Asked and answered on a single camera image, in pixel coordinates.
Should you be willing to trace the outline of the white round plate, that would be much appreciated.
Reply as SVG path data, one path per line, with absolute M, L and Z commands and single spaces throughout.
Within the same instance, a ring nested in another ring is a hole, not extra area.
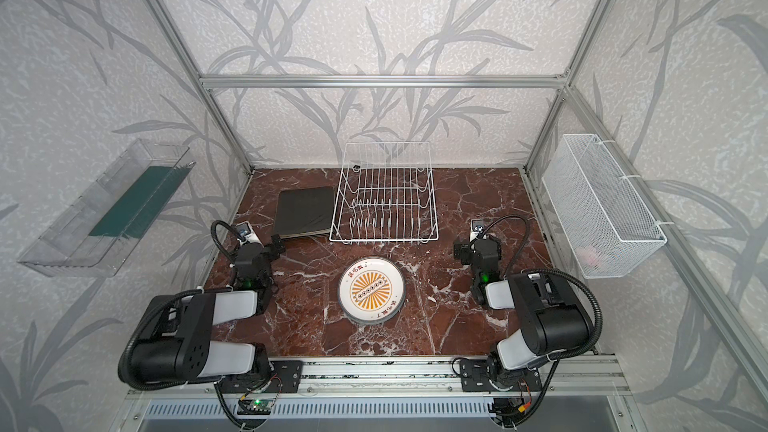
M 338 287 L 345 316 L 353 311 L 402 308 L 405 297 L 403 274 L 395 263 L 382 257 L 365 257 L 351 264 L 342 273 Z
M 400 311 L 401 308 L 387 308 L 379 311 L 362 310 L 347 313 L 346 316 L 350 321 L 360 326 L 374 326 L 395 319 Z

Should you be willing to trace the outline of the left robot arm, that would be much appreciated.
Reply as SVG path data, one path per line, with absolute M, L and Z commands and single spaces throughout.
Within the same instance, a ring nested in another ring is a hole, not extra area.
M 117 366 L 118 378 L 135 390 L 206 382 L 253 390 L 274 375 L 264 345 L 217 341 L 213 329 L 267 311 L 278 290 L 272 263 L 285 252 L 285 244 L 277 234 L 263 243 L 248 222 L 216 220 L 210 233 L 229 263 L 230 282 L 150 301 Z

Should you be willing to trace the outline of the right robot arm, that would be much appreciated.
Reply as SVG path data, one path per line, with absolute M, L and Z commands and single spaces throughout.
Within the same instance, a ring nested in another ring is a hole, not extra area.
M 502 244 L 491 234 L 500 223 L 514 220 L 524 227 L 512 258 L 502 264 Z M 464 392 L 542 392 L 548 388 L 540 369 L 594 348 L 603 330 L 600 305 L 582 281 L 557 269 L 513 266 L 528 243 L 528 219 L 506 215 L 489 222 L 470 222 L 469 239 L 453 246 L 454 258 L 473 274 L 470 292 L 489 310 L 516 314 L 519 328 L 499 341 L 485 359 L 456 358 L 454 373 Z

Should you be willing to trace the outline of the pink object in basket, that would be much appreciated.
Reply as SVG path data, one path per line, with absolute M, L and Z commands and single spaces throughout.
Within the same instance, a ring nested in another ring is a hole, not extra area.
M 576 255 L 583 267 L 600 268 L 604 261 L 604 254 L 591 245 L 578 248 Z

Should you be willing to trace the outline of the left green circuit board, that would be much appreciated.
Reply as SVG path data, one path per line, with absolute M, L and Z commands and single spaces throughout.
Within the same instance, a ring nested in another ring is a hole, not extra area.
M 244 416 L 266 416 L 272 413 L 275 406 L 275 399 L 263 398 L 241 398 L 238 401 L 238 415 Z

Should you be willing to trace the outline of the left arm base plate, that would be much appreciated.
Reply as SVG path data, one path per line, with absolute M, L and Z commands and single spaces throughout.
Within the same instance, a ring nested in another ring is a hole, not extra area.
M 296 393 L 303 366 L 301 360 L 276 360 L 269 365 L 257 365 L 246 374 L 226 376 L 219 387 L 224 394 Z

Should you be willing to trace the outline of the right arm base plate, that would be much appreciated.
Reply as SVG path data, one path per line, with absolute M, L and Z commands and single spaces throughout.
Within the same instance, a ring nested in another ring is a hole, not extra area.
M 452 370 L 460 378 L 463 392 L 539 392 L 541 376 L 526 368 L 507 370 L 483 359 L 456 358 Z

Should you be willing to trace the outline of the white mesh wall basket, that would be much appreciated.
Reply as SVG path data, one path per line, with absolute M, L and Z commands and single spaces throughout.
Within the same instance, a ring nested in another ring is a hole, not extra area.
M 565 134 L 542 182 L 576 262 L 588 279 L 621 278 L 667 243 L 661 223 L 595 134 Z M 583 267 L 576 251 L 593 246 L 600 268 Z

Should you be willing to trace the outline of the aluminium mounting rail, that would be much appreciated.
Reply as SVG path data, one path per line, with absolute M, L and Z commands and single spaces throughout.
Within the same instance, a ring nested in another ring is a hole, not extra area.
M 304 357 L 301 381 L 289 397 L 417 397 L 450 396 L 461 393 L 503 396 L 545 390 L 555 395 L 629 395 L 628 382 L 613 355 L 586 355 L 564 360 L 557 369 L 550 363 L 537 371 L 539 392 L 463 392 L 460 378 L 452 370 L 450 357 Z

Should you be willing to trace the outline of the clear plastic wall bin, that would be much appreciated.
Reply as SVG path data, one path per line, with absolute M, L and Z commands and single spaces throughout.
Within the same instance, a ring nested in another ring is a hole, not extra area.
M 195 165 L 188 146 L 135 140 L 18 262 L 47 277 L 115 276 Z

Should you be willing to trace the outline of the aluminium frame crossbar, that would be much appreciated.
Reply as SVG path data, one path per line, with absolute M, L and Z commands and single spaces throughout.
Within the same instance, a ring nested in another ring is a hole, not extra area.
M 224 88 L 543 88 L 558 89 L 558 75 L 203 75 L 208 89 Z

